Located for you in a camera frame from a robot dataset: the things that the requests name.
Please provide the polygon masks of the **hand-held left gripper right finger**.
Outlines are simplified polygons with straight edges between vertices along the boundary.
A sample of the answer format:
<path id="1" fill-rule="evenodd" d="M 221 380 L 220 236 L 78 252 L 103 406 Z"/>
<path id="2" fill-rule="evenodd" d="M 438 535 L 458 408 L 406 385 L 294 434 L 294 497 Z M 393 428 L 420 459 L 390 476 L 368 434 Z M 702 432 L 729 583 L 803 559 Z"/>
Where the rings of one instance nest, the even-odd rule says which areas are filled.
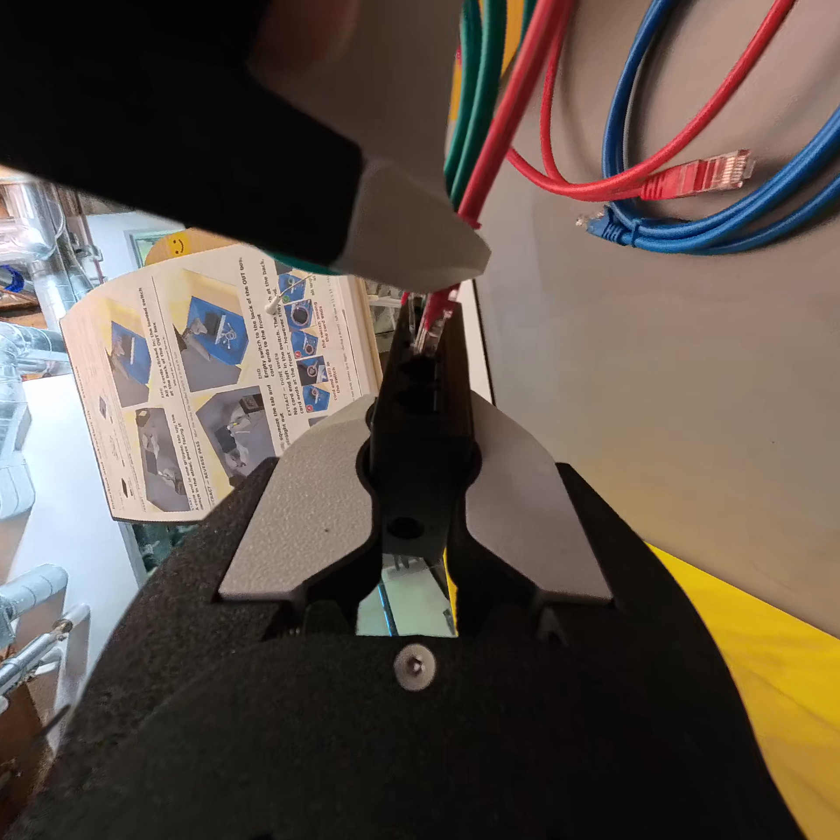
<path id="1" fill-rule="evenodd" d="M 477 455 L 449 530 L 457 606 L 610 604 L 552 456 L 482 396 L 469 399 Z"/>

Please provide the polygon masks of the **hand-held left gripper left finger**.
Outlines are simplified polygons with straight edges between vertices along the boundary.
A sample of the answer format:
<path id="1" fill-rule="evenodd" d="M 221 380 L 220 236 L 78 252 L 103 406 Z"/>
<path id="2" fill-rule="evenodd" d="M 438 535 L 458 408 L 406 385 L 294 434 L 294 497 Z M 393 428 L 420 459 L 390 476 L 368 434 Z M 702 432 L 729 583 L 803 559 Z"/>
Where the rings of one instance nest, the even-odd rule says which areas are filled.
<path id="1" fill-rule="evenodd" d="M 380 527 L 360 477 L 364 395 L 310 427 L 276 463 L 218 593 L 228 602 L 360 604 L 382 574 Z"/>

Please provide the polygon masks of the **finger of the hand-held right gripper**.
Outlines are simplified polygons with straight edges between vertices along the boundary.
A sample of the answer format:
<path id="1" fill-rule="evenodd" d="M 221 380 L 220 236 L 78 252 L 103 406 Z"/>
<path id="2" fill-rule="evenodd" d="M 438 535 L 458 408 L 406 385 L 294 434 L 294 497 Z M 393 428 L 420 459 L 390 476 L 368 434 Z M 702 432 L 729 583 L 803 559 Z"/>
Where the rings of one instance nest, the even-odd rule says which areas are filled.
<path id="1" fill-rule="evenodd" d="M 347 45 L 255 76 L 289 106 L 283 154 L 301 175 L 292 221 L 312 244 L 266 249 L 361 277 L 474 277 L 489 249 L 451 206 L 444 157 L 454 45 Z"/>

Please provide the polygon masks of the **black network switch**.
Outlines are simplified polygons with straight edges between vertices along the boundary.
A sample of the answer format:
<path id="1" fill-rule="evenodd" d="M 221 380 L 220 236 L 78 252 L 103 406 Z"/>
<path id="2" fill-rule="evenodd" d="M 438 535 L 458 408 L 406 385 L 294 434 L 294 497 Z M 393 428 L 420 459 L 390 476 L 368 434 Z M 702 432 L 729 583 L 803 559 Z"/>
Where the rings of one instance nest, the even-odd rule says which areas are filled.
<path id="1" fill-rule="evenodd" d="M 463 314 L 455 302 L 432 353 L 417 353 L 412 306 L 397 321 L 369 415 L 366 474 L 384 553 L 435 562 L 477 462 Z"/>

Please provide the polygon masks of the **printed instruction sheet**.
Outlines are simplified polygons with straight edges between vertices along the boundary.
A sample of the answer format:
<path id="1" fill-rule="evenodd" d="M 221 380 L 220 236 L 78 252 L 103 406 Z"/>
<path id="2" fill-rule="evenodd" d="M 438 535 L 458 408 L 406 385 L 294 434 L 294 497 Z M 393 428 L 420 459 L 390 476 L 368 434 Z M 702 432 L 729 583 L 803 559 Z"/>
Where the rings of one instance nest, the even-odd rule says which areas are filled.
<path id="1" fill-rule="evenodd" d="M 107 281 L 60 322 L 112 516 L 195 522 L 382 380 L 349 276 L 234 244 Z"/>

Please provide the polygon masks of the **yellow plastic bin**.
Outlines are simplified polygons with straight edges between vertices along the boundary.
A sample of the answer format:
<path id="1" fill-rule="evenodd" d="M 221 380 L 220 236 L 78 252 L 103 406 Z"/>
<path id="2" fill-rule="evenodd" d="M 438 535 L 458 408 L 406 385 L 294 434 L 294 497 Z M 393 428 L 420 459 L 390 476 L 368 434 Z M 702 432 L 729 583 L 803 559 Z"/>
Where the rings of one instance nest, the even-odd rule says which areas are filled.
<path id="1" fill-rule="evenodd" d="M 444 565 L 460 639 L 432 721 L 478 749 L 448 828 L 490 838 L 838 838 L 838 640 L 586 525 L 599 595 L 468 537 Z"/>

